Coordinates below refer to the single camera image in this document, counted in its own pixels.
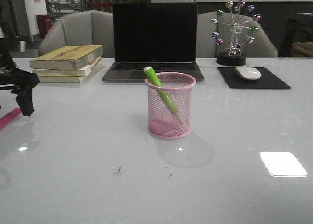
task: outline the laptop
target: laptop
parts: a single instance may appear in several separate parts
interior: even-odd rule
[[[113,5],[115,61],[103,81],[143,81],[144,68],[182,72],[203,81],[196,63],[196,3]]]

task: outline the ferris wheel ornament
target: ferris wheel ornament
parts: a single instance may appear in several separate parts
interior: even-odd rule
[[[219,31],[214,31],[212,33],[212,38],[216,39],[216,45],[221,45],[224,43],[224,37],[228,34],[231,35],[231,42],[227,46],[224,52],[218,53],[217,56],[217,63],[222,65],[229,65],[229,66],[241,66],[246,64],[246,55],[241,52],[242,48],[242,41],[239,41],[239,35],[244,34],[244,37],[246,38],[246,42],[252,43],[254,42],[255,38],[253,36],[249,36],[246,33],[252,32],[256,33],[258,31],[258,27],[252,26],[247,27],[245,26],[250,21],[259,21],[261,18],[261,15],[255,14],[252,16],[251,19],[247,21],[241,21],[242,18],[249,12],[252,12],[254,10],[253,5],[249,5],[246,7],[246,12],[243,15],[240,15],[240,11],[243,10],[243,7],[245,5],[245,1],[240,0],[237,2],[237,6],[234,7],[234,3],[232,1],[228,1],[226,3],[226,7],[229,8],[231,18],[230,20],[226,17],[226,22],[219,22],[218,18],[222,17],[224,15],[223,10],[217,10],[217,18],[211,20],[211,24],[216,26],[218,24],[224,24],[228,25],[229,29],[226,31],[226,33],[221,37],[221,33]]]

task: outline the laptop keyboard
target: laptop keyboard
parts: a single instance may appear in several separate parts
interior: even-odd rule
[[[146,66],[156,71],[195,70],[193,63],[116,63],[113,70],[143,70]]]

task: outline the black base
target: black base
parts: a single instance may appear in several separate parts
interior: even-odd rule
[[[246,55],[241,53],[240,56],[229,56],[227,52],[220,52],[216,62],[227,66],[242,66],[246,64]]]

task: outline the gray chair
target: gray chair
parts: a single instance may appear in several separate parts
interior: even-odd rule
[[[209,12],[198,15],[198,27],[197,27],[197,58],[214,58],[218,52],[225,50],[228,44],[230,44],[231,35],[228,33],[224,37],[222,45],[216,45],[216,40],[212,38],[212,32],[216,31],[216,26],[211,24],[211,20],[216,18],[216,12]],[[232,21],[230,13],[224,13],[223,16],[218,18],[219,22],[227,23]],[[251,17],[244,16],[240,22],[251,20]],[[256,33],[252,33],[249,30],[245,30],[248,36],[255,37],[254,42],[246,42],[245,34],[241,33],[238,37],[239,41],[243,43],[241,51],[246,54],[247,57],[278,57],[278,52],[273,43],[270,41],[264,30],[260,27],[256,21],[250,21],[245,23],[245,26],[256,26],[259,30]],[[229,30],[228,25],[219,24],[218,31],[221,32],[221,36]]]
[[[60,17],[39,45],[38,55],[66,45],[103,45],[102,57],[113,58],[112,13],[90,10]]]

